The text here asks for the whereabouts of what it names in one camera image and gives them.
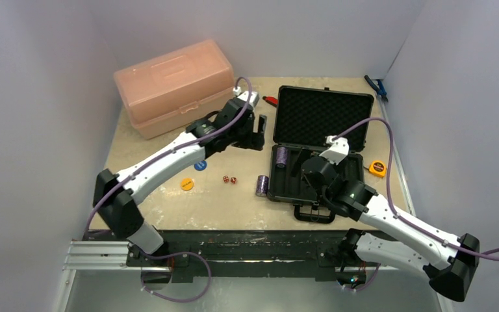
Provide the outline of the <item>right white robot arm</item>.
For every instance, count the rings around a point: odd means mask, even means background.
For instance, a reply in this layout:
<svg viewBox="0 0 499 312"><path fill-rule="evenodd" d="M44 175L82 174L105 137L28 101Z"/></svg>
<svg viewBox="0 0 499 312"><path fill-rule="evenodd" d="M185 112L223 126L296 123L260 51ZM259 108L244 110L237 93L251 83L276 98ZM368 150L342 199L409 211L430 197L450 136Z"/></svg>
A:
<svg viewBox="0 0 499 312"><path fill-rule="evenodd" d="M372 226L393 238L380 239L351 229L339 246L340 259L381 263L415 271L440 295L456 302L467 297L479 266L480 241L437 229L394 206L387 197L360 179L338 173L336 154L305 149L296 159L296 173L316 194L320 205L336 216Z"/></svg>

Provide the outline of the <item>blue small blind button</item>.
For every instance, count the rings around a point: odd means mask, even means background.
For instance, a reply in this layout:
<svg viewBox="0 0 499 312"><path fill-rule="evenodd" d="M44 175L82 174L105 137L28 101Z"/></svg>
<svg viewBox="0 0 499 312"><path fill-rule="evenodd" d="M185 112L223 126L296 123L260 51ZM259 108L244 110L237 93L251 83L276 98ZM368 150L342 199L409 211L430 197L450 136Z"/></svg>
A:
<svg viewBox="0 0 499 312"><path fill-rule="evenodd" d="M197 171L204 171L207 168L207 162L206 161L200 161L194 164L194 169Z"/></svg>

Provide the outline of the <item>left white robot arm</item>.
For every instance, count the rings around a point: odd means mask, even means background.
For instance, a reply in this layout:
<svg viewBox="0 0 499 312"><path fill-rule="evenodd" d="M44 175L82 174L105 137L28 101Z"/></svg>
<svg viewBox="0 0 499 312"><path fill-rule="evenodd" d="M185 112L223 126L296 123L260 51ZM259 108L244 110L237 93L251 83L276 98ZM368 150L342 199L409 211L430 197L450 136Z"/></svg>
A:
<svg viewBox="0 0 499 312"><path fill-rule="evenodd" d="M136 165L96 177L92 215L99 215L111 232L142 250L153 266L167 260L168 249L157 229L146 222L138 206L155 189L189 166L223 152L227 147L261 151L266 116L256 116L257 92L244 92L222 110L190 124L176 139Z"/></svg>

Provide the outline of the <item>purple poker chip stack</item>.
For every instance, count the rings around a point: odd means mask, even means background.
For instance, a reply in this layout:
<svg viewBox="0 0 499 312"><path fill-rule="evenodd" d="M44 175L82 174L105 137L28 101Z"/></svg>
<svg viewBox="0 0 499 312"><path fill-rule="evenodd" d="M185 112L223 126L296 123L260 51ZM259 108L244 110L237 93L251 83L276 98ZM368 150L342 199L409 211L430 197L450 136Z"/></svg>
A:
<svg viewBox="0 0 499 312"><path fill-rule="evenodd" d="M285 168L288 160L288 149L279 146L275 153L275 166L278 168Z"/></svg>

